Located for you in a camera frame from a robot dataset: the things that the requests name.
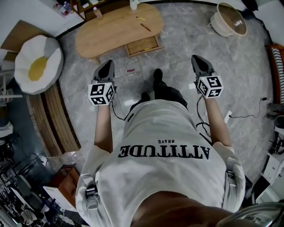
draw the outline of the white basket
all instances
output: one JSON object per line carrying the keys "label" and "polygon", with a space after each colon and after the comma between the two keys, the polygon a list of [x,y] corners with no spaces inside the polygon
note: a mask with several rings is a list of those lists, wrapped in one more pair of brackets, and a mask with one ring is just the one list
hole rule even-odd
{"label": "white basket", "polygon": [[210,17],[210,22],[214,30],[221,36],[228,37],[234,34],[226,25],[219,12],[214,13],[214,15]]}
{"label": "white basket", "polygon": [[221,36],[230,35],[244,36],[247,26],[242,15],[231,5],[219,3],[217,12],[210,17],[210,23],[214,30]]}

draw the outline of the black shoe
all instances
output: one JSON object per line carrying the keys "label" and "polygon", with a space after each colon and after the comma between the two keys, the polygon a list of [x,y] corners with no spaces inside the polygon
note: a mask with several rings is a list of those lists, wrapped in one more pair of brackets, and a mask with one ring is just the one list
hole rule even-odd
{"label": "black shoe", "polygon": [[163,72],[160,69],[156,69],[154,72],[155,82],[160,82],[163,79]]}
{"label": "black shoe", "polygon": [[141,94],[141,100],[144,101],[144,102],[146,102],[146,101],[150,101],[151,99],[150,99],[150,96],[148,95],[148,93],[143,92],[143,93]]}

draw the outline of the black pants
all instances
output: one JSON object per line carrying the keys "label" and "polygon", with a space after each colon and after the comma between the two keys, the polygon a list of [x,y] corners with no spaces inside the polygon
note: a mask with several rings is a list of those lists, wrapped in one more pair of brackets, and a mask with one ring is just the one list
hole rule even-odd
{"label": "black pants", "polygon": [[[154,82],[153,87],[154,87],[154,92],[155,92],[155,99],[164,99],[168,101],[179,102],[185,108],[187,108],[187,102],[183,99],[179,90],[173,87],[168,87],[166,83],[164,83],[163,81]],[[142,102],[146,102],[146,101],[147,100],[138,101],[137,103],[131,106],[129,112],[131,112],[131,110],[138,104]]]}

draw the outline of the wooden shelf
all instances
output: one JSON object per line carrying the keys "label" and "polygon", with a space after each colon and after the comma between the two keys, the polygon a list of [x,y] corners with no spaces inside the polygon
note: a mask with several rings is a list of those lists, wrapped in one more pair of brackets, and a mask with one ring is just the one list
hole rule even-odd
{"label": "wooden shelf", "polygon": [[70,0],[71,10],[74,10],[74,12],[78,14],[84,21],[89,21],[96,18],[92,11],[93,7],[95,6],[100,9],[102,14],[105,14],[129,5],[129,0],[104,0],[98,2],[97,4],[92,4],[90,2],[88,2],[88,4],[88,7],[83,8],[81,3],[76,2],[76,0]]}
{"label": "wooden shelf", "polygon": [[77,6],[78,6],[78,13],[82,13],[82,12],[85,12],[85,11],[88,11],[90,9],[92,9],[93,7],[97,7],[105,2],[107,2],[108,0],[104,0],[104,1],[100,1],[98,2],[97,4],[92,4],[91,2],[88,2],[89,6],[86,7],[86,8],[83,8],[81,3],[78,3]]}

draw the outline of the bottle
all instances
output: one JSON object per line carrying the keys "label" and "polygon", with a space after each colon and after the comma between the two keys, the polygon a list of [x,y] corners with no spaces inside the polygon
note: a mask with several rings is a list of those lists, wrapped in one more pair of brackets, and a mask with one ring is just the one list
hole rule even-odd
{"label": "bottle", "polygon": [[100,18],[100,19],[103,18],[103,15],[102,15],[102,13],[99,9],[94,7],[93,10],[94,10],[94,14],[97,16],[97,18]]}
{"label": "bottle", "polygon": [[56,4],[53,6],[54,9],[56,9],[56,8],[58,8],[58,7],[59,7],[59,4],[58,4],[58,3],[56,3]]}
{"label": "bottle", "polygon": [[137,1],[136,0],[130,0],[130,8],[132,10],[136,10],[137,9]]}
{"label": "bottle", "polygon": [[71,6],[70,6],[70,3],[68,3],[68,2],[64,2],[63,7],[64,7],[64,9],[66,9],[68,12],[71,12]]}
{"label": "bottle", "polygon": [[63,15],[67,15],[67,14],[69,13],[64,7],[62,7],[62,8],[60,9],[60,12],[61,12]]}

